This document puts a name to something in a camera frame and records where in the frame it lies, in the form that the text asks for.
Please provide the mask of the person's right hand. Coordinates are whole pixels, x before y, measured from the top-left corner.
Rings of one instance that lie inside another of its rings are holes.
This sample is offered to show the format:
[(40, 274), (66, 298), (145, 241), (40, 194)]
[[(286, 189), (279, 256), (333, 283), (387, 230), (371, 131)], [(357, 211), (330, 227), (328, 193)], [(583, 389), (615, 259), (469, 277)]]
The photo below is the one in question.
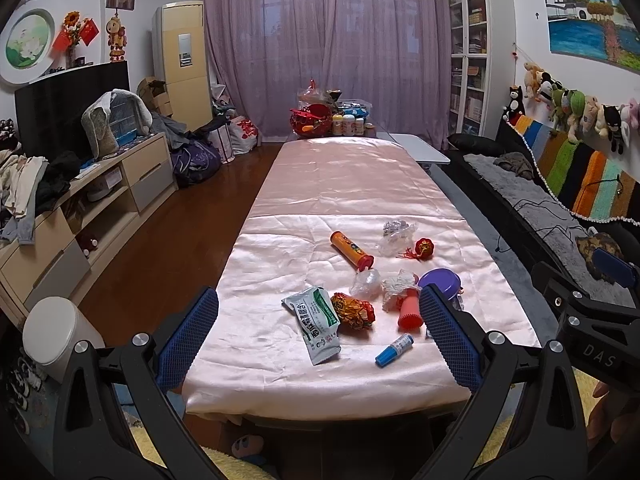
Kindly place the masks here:
[(604, 382), (598, 382), (593, 389), (592, 396), (598, 400), (592, 409), (587, 424), (588, 448), (593, 448), (605, 436), (609, 436), (614, 443), (631, 432), (639, 423), (639, 409), (626, 413), (618, 413), (614, 417), (611, 388)]

